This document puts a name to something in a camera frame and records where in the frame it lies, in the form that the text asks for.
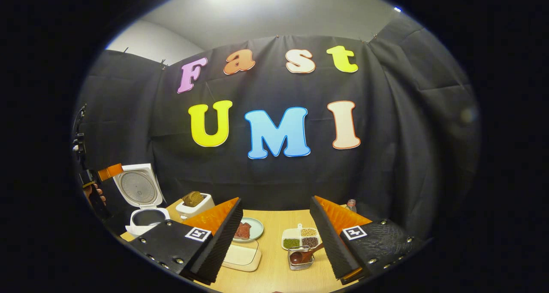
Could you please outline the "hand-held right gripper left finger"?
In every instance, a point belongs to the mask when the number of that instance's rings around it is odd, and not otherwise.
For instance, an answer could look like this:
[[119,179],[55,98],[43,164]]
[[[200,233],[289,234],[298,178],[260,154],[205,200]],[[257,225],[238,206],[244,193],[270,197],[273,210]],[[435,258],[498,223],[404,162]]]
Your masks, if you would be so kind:
[[216,281],[242,216],[241,199],[236,197],[183,222],[165,220],[129,246],[160,268],[210,285]]

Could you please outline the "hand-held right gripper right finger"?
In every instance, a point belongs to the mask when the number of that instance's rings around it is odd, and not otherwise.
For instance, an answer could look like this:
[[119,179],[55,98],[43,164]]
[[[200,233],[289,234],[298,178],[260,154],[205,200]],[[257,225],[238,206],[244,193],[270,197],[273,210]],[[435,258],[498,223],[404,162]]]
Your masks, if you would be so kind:
[[336,279],[342,284],[378,277],[423,248],[423,240],[386,217],[363,216],[319,196],[310,214]]

